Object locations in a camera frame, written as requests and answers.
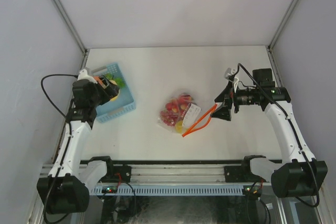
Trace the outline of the green fake grape bunch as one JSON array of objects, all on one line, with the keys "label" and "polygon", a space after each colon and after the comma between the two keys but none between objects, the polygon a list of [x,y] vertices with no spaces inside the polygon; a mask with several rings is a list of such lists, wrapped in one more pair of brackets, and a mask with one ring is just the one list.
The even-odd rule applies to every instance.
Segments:
[{"label": "green fake grape bunch", "polygon": [[110,73],[104,75],[111,83],[117,85],[119,88],[124,88],[126,83],[122,77],[116,77]]}]

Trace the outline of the clear zip top bag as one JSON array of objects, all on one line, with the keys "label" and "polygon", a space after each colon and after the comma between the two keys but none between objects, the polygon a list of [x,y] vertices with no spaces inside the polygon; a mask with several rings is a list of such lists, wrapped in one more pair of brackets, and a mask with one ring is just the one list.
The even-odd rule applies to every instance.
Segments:
[{"label": "clear zip top bag", "polygon": [[166,99],[158,112],[156,124],[182,137],[207,127],[217,103],[205,107],[189,92],[178,92]]}]

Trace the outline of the red fake strawberries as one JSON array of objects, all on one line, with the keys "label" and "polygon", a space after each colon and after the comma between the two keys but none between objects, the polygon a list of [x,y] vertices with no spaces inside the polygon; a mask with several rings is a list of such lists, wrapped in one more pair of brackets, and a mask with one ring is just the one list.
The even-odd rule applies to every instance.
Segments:
[{"label": "red fake strawberries", "polygon": [[174,113],[182,113],[188,108],[189,104],[195,104],[194,98],[188,93],[182,93],[177,97],[171,98],[166,103],[165,108]]}]

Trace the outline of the yellow fake lemon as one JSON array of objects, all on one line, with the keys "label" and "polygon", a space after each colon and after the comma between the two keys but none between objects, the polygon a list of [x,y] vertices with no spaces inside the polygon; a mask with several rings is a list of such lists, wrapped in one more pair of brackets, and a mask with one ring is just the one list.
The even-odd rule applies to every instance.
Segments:
[{"label": "yellow fake lemon", "polygon": [[178,134],[182,134],[184,132],[183,121],[176,122],[175,131]]}]

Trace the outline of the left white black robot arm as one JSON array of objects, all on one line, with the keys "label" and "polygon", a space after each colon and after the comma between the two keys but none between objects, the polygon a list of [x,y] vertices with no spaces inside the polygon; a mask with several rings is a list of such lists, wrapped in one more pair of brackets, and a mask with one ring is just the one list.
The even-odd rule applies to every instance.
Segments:
[{"label": "left white black robot arm", "polygon": [[47,177],[40,178],[37,190],[44,214],[85,212],[90,192],[101,179],[113,180],[115,169],[105,161],[92,161],[80,172],[81,153],[97,116],[96,108],[119,94],[119,87],[104,75],[77,76],[72,85],[73,107],[65,115],[66,131],[58,156]]}]

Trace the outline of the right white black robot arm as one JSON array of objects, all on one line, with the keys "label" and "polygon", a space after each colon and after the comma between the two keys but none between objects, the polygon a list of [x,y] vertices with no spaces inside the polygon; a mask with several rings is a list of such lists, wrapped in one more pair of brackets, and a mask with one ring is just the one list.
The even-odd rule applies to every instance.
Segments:
[{"label": "right white black robot arm", "polygon": [[244,69],[242,64],[238,64],[237,69],[226,70],[228,84],[215,99],[219,107],[211,117],[231,121],[232,113],[238,113],[241,106],[260,106],[274,130],[282,159],[277,164],[263,155],[245,156],[241,168],[242,178],[252,182],[260,177],[270,182],[278,198],[318,198],[328,168],[324,161],[316,159],[307,146],[293,114],[287,89],[275,85],[270,68],[246,73],[254,86],[240,89],[240,69]]}]

